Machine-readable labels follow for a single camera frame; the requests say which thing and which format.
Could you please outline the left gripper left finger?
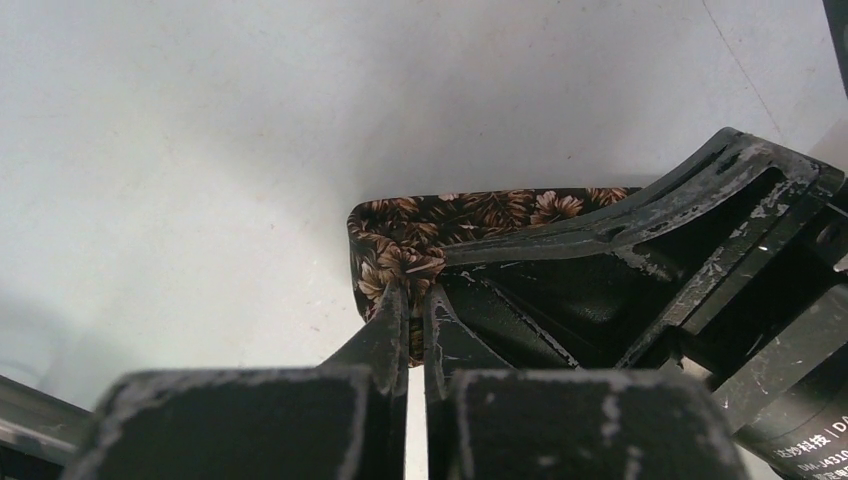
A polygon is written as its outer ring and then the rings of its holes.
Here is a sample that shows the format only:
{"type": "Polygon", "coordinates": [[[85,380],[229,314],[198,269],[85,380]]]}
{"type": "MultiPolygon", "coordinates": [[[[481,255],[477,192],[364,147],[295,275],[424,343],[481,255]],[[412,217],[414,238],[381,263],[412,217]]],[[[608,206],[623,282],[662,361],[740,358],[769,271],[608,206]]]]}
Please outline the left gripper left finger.
{"type": "Polygon", "coordinates": [[[406,290],[392,280],[377,302],[371,320],[321,366],[367,366],[381,394],[405,396],[410,357],[409,323],[406,290]]]}

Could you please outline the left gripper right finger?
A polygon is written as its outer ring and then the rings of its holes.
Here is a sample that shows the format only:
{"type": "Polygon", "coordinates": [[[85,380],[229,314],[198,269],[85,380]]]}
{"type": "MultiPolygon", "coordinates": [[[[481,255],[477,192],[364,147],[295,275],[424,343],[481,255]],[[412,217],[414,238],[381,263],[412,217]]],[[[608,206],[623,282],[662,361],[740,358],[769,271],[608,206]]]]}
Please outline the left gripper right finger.
{"type": "Polygon", "coordinates": [[[448,397],[459,370],[514,368],[459,319],[441,285],[433,286],[424,301],[423,365],[428,405],[448,397]]]}

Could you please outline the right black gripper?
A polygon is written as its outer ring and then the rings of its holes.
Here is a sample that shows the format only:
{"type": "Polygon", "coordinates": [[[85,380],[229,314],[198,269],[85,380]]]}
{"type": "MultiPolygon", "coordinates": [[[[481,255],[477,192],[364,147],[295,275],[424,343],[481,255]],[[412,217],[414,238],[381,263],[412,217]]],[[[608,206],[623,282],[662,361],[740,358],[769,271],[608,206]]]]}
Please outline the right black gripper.
{"type": "Polygon", "coordinates": [[[843,479],[845,183],[724,128],[615,204],[450,247],[439,284],[518,368],[630,367],[678,327],[676,366],[707,386],[741,447],[784,479],[843,479]]]}

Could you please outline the brown floral tie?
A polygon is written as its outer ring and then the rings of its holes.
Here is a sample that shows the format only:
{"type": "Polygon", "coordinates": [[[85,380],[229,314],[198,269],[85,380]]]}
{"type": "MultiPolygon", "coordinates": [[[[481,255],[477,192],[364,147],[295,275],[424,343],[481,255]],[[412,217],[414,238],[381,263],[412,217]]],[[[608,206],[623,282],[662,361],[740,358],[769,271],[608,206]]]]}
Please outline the brown floral tie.
{"type": "MultiPolygon", "coordinates": [[[[548,226],[615,204],[636,190],[537,188],[416,195],[371,200],[347,219],[353,296],[365,325],[392,280],[409,302],[409,361],[423,367],[423,307],[439,284],[450,247],[548,226]]],[[[468,371],[583,370],[601,368],[518,368],[468,371]]]]}

